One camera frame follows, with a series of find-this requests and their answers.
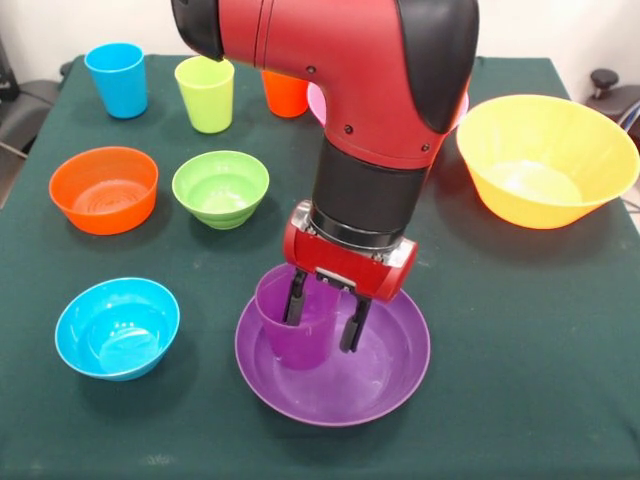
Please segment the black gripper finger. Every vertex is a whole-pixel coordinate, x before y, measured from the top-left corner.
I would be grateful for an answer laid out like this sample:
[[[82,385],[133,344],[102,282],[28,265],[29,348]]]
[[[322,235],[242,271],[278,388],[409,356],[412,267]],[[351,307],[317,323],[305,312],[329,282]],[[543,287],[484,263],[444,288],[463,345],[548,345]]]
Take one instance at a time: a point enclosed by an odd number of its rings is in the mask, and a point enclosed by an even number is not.
[[[342,331],[339,348],[343,353],[355,353],[364,331],[372,300],[359,295],[343,294],[338,307]]]
[[[305,303],[306,278],[307,273],[305,271],[295,270],[282,317],[282,322],[285,325],[298,326],[301,322]]]

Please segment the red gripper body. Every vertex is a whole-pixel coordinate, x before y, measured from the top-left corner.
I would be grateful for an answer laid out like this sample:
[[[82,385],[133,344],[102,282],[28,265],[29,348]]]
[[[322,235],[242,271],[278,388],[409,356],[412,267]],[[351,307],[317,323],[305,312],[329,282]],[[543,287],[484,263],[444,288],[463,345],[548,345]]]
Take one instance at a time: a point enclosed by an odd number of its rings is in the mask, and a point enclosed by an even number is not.
[[[283,239],[286,262],[360,296],[383,302],[394,299],[416,259],[417,243],[403,238],[381,253],[352,249],[323,238],[311,222],[311,212],[312,202],[303,200],[291,213]]]

